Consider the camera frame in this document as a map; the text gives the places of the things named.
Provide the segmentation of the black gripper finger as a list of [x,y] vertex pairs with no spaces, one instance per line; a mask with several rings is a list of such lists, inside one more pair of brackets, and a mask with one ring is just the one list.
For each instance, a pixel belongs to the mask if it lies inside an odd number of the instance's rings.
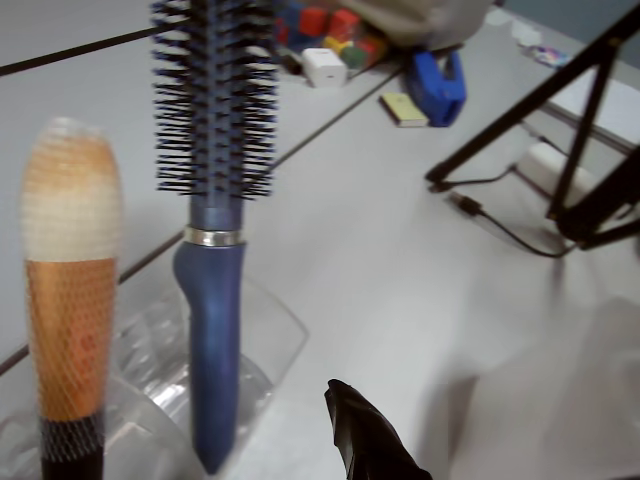
[[432,479],[405,449],[392,424],[358,390],[331,379],[324,397],[334,446],[348,479]]

